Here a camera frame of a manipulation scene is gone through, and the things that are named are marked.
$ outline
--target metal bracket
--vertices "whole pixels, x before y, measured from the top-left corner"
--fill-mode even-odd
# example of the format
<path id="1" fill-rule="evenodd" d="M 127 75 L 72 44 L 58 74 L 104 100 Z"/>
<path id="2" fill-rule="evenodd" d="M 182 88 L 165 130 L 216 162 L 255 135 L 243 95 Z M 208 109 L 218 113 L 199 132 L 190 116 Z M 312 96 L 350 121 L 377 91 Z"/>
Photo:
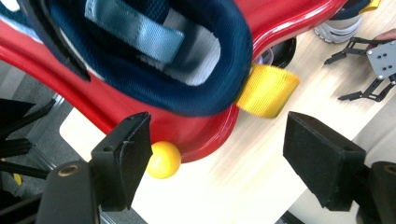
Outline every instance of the metal bracket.
<path id="1" fill-rule="evenodd" d="M 356 44 L 381 45 L 373 49 L 354 49 Z M 368 40 L 360 37 L 352 37 L 346 47 L 332 55 L 324 64 L 331 64 L 347 57 L 347 53 L 356 55 L 366 55 L 372 65 L 376 79 L 366 89 L 365 92 L 357 91 L 339 97 L 339 100 L 353 101 L 360 98 L 367 98 L 376 102 L 381 102 L 388 92 L 396 85 L 396 42 L 395 40 Z M 390 83 L 378 95 L 373 94 L 376 88 L 385 78 L 389 78 Z"/>

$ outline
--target yellow strap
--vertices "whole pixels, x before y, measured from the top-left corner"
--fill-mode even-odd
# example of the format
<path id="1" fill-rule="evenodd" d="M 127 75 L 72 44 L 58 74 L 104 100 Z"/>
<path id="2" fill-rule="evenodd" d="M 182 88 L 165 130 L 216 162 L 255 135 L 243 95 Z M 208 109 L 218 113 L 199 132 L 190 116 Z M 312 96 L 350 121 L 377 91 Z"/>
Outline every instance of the yellow strap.
<path id="1" fill-rule="evenodd" d="M 378 8 L 380 2 L 381 2 L 381 0 L 372 0 L 369 4 L 367 4 L 366 7 L 364 7 L 359 12 L 359 14 L 364 13 L 364 12 L 368 12 L 368 11 L 376 10 Z"/>
<path id="2" fill-rule="evenodd" d="M 253 64 L 236 105 L 250 114 L 274 118 L 300 83 L 294 74 L 271 65 Z"/>

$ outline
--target blue padding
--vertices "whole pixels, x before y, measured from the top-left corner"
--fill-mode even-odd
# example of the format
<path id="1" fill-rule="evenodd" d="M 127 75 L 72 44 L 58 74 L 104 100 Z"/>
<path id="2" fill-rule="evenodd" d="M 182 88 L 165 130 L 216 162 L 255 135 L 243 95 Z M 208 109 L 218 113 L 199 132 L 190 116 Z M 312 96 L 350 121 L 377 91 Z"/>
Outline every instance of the blue padding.
<path id="1" fill-rule="evenodd" d="M 84 15 L 131 47 L 162 63 L 174 60 L 184 39 L 180 31 L 160 25 L 121 0 L 88 0 Z"/>
<path id="2" fill-rule="evenodd" d="M 349 0 L 344 4 L 342 10 L 330 18 L 330 21 L 341 21 L 357 17 L 359 12 L 370 2 L 371 0 Z"/>
<path id="3" fill-rule="evenodd" d="M 219 62 L 202 85 L 188 86 L 142 63 L 131 47 L 103 34 L 84 18 L 85 1 L 48 0 L 54 21 L 108 84 L 139 101 L 182 115 L 218 114 L 234 102 L 245 84 L 252 58 L 248 25 L 233 0 L 172 0 L 169 3 L 219 39 Z"/>

